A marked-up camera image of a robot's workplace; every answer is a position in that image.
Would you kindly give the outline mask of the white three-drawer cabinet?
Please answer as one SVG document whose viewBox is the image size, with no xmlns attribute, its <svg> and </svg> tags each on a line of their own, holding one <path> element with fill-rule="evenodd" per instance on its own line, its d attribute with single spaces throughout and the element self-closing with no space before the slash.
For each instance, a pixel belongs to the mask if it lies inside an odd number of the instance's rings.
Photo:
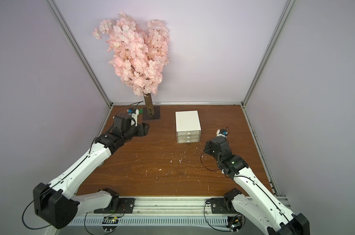
<svg viewBox="0 0 355 235">
<path fill-rule="evenodd" d="M 178 144 L 200 142 L 202 129 L 197 110 L 176 112 L 175 124 Z"/>
</svg>

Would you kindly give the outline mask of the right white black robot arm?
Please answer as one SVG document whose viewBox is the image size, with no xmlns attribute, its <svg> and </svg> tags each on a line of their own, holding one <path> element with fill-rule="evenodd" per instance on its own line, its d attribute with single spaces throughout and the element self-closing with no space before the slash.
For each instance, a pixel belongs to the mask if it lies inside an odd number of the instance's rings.
<svg viewBox="0 0 355 235">
<path fill-rule="evenodd" d="M 252 199 L 237 189 L 225 195 L 229 207 L 244 215 L 265 235 L 309 235 L 310 224 L 301 213 L 294 213 L 281 203 L 256 177 L 240 156 L 232 153 L 225 137 L 207 141 L 203 151 L 214 157 L 225 176 L 239 185 Z"/>
</svg>

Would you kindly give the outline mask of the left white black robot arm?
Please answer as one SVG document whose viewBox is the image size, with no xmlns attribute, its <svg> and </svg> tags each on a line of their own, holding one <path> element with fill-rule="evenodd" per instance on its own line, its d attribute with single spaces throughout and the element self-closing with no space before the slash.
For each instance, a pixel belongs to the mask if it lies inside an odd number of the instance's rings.
<svg viewBox="0 0 355 235">
<path fill-rule="evenodd" d="M 110 128 L 94 138 L 92 145 L 71 167 L 33 190 L 34 211 L 51 226 L 62 229 L 77 216 L 95 210 L 116 212 L 119 195 L 111 189 L 77 196 L 76 192 L 91 173 L 134 137 L 144 137 L 149 124 L 138 123 L 138 116 L 119 114 Z"/>
</svg>

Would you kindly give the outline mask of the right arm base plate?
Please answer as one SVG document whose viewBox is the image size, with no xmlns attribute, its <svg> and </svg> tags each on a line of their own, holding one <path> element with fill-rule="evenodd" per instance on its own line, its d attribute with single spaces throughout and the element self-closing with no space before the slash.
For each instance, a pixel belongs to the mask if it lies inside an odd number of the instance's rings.
<svg viewBox="0 0 355 235">
<path fill-rule="evenodd" d="M 226 198 L 211 198 L 207 200 L 210 205 L 213 214 L 236 214 L 238 213 L 233 205 L 232 201 Z"/>
</svg>

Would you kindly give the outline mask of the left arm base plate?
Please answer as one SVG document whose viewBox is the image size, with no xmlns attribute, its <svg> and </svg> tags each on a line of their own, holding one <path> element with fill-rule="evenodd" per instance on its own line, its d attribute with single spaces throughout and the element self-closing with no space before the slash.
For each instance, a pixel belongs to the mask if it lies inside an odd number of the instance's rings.
<svg viewBox="0 0 355 235">
<path fill-rule="evenodd" d="M 120 214 L 127 214 L 133 213 L 133 208 L 135 205 L 135 198 L 118 198 L 112 199 L 109 206 L 104 209 L 97 209 L 94 210 L 94 213 L 120 213 Z"/>
</svg>

